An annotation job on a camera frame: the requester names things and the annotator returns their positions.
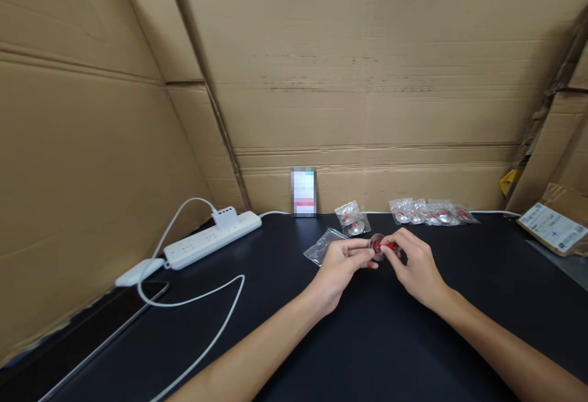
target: white power strip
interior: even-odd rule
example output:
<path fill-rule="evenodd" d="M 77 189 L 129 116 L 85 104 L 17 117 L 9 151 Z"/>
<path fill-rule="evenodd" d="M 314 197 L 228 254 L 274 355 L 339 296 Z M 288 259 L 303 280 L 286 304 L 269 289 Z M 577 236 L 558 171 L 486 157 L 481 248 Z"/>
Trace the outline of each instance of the white power strip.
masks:
<path fill-rule="evenodd" d="M 180 270 L 215 250 L 232 243 L 261 225 L 262 219 L 255 213 L 247 211 L 237 217 L 234 226 L 223 230 L 219 229 L 218 226 L 212 226 L 167 246 L 164 249 L 165 257 L 172 269 Z"/>

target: forearm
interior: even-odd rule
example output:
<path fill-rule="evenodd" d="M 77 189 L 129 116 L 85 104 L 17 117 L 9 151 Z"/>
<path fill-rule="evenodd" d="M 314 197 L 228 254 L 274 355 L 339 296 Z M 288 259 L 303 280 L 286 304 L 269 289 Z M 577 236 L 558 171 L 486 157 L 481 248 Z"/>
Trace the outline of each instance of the forearm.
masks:
<path fill-rule="evenodd" d="M 170 400 L 252 400 L 322 314 L 321 304 L 305 290 L 198 373 Z"/>
<path fill-rule="evenodd" d="M 587 401 L 588 386 L 514 336 L 452 290 L 436 312 L 499 374 L 523 402 Z"/>

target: hand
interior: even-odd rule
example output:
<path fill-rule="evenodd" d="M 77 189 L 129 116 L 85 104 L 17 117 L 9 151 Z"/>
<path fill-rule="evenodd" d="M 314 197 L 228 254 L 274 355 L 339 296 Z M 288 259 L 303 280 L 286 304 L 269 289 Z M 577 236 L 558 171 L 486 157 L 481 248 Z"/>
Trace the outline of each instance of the hand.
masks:
<path fill-rule="evenodd" d="M 343 290 L 360 268 L 378 268 L 371 261 L 374 251 L 368 249 L 369 240 L 334 241 L 329 245 L 323 264 L 306 290 L 323 305 L 322 316 L 335 310 Z"/>
<path fill-rule="evenodd" d="M 405 266 L 400 261 L 400 250 L 394 252 L 389 247 L 382 246 L 382 252 L 392 264 L 398 281 L 421 304 L 438 313 L 447 300 L 451 299 L 452 289 L 441 278 L 429 245 L 405 228 L 384 237 L 381 244 L 388 243 L 404 250 L 408 258 Z"/>

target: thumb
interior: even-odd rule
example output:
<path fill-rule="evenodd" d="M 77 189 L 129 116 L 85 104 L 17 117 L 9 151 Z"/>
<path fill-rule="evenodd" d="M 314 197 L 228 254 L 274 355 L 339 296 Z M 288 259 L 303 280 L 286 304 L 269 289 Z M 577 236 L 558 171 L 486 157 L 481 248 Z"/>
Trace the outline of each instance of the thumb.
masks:
<path fill-rule="evenodd" d="M 390 261 L 390 264 L 392 264 L 394 272 L 396 272 L 396 277 L 398 280 L 402 281 L 401 278 L 403 278 L 407 273 L 405 265 L 402 264 L 400 258 L 388 246 L 382 246 L 381 249 L 382 252 L 384 252 L 384 255 L 386 255 L 386 258 L 388 258 L 388 261 Z"/>
<path fill-rule="evenodd" d="M 373 256 L 373 249 L 365 249 L 353 255 L 352 257 L 347 258 L 347 262 L 351 264 L 353 271 L 357 271 L 357 269 L 361 268 L 364 264 L 370 261 Z"/>

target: white power cord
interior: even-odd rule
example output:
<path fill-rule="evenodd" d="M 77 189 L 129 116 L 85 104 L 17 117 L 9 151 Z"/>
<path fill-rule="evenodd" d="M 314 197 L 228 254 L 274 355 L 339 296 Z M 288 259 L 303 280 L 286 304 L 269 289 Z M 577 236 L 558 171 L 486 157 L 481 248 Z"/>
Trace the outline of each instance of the white power cord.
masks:
<path fill-rule="evenodd" d="M 272 213 L 279 213 L 279 214 L 282 214 L 282 215 L 290 215 L 290 212 L 282 212 L 282 211 L 269 211 L 269 212 L 264 212 L 264 213 L 262 213 L 262 214 L 260 214 L 260 215 L 258 215 L 258 216 L 259 216 L 259 218 L 263 218 L 263 217 L 265 217 L 266 215 L 269 215 L 269 214 L 272 214 Z"/>
<path fill-rule="evenodd" d="M 503 213 L 503 214 L 507 214 L 507 215 L 513 215 L 513 216 L 521 216 L 521 214 L 517 214 L 514 212 L 509 212 L 509 211 L 470 211 L 471 213 Z"/>
<path fill-rule="evenodd" d="M 170 229 L 173 226 L 173 223 L 176 221 L 176 218 L 178 218 L 179 213 L 182 211 L 182 209 L 184 208 L 184 206 L 186 206 L 189 202 L 193 201 L 193 200 L 199 200 L 199 201 L 203 201 L 206 204 L 208 204 L 210 206 L 210 208 L 212 209 L 213 213 L 215 213 L 217 210 L 215 209 L 215 207 L 208 201 L 205 199 L 201 199 L 198 197 L 194 197 L 191 198 L 189 200 L 186 200 L 178 209 L 178 211 L 176 212 L 176 214 L 174 215 L 174 217 L 171 219 L 169 225 L 167 226 L 167 229 L 165 229 L 165 232 L 163 234 L 163 236 L 161 237 L 161 239 L 159 240 L 159 244 L 157 245 L 157 248 L 155 249 L 155 251 L 153 252 L 153 255 L 151 256 L 151 259 L 155 259 L 155 257 L 157 257 L 159 250 L 161 249 L 161 245 L 164 243 L 165 237 L 167 237 L 167 234 L 169 233 Z M 188 304 L 191 302 L 194 302 L 196 300 L 199 300 L 201 298 L 204 298 L 208 295 L 212 295 L 215 292 L 218 292 L 221 289 L 224 289 L 225 287 L 227 287 L 229 284 L 232 284 L 233 282 L 235 282 L 237 279 L 241 280 L 241 284 L 239 285 L 239 290 L 237 291 L 237 295 L 235 296 L 235 300 L 233 301 L 233 305 L 231 306 L 231 310 L 228 311 L 228 315 L 225 318 L 225 322 L 222 323 L 222 326 L 219 330 L 219 332 L 216 334 L 216 336 L 213 338 L 213 340 L 210 342 L 210 344 L 208 344 L 208 347 L 206 347 L 206 349 L 202 352 L 202 354 L 198 357 L 198 359 L 196 359 L 196 361 L 194 361 L 194 363 L 188 367 L 182 374 L 180 374 L 170 385 L 168 385 L 163 391 L 160 392 L 160 394 L 158 394 L 157 396 L 155 396 L 151 402 L 157 402 L 159 401 L 162 397 L 164 397 L 167 393 L 169 393 L 176 385 L 178 385 L 178 383 L 184 379 L 188 373 L 190 373 L 199 363 L 200 361 L 202 361 L 202 359 L 204 359 L 204 356 L 207 355 L 207 353 L 210 351 L 210 349 L 214 346 L 214 344 L 216 344 L 216 341 L 221 337 L 222 332 L 225 330 L 225 327 L 228 324 L 229 319 L 231 319 L 231 315 L 233 314 L 233 311 L 235 310 L 235 307 L 237 306 L 237 301 L 239 300 L 239 297 L 241 296 L 241 291 L 243 290 L 243 285 L 245 284 L 245 275 L 238 275 L 235 276 L 233 279 L 231 279 L 228 283 L 224 284 L 223 286 L 220 286 L 214 290 L 211 290 L 210 292 L 205 293 L 204 295 L 200 295 L 198 297 L 189 299 L 187 301 L 182 301 L 179 303 L 172 303 L 172 304 L 163 304 L 163 303 L 158 303 L 155 301 L 150 300 L 145 293 L 143 293 L 143 288 L 141 286 L 142 282 L 143 282 L 143 277 L 145 275 L 145 272 L 147 271 L 147 268 L 149 267 L 149 265 L 147 264 L 147 267 L 141 272 L 141 275 L 139 276 L 139 281 L 137 283 L 137 292 L 139 293 L 139 296 L 141 296 L 141 299 L 143 301 L 145 301 L 147 304 L 150 304 L 154 307 L 179 307 L 181 305 L 184 304 Z"/>

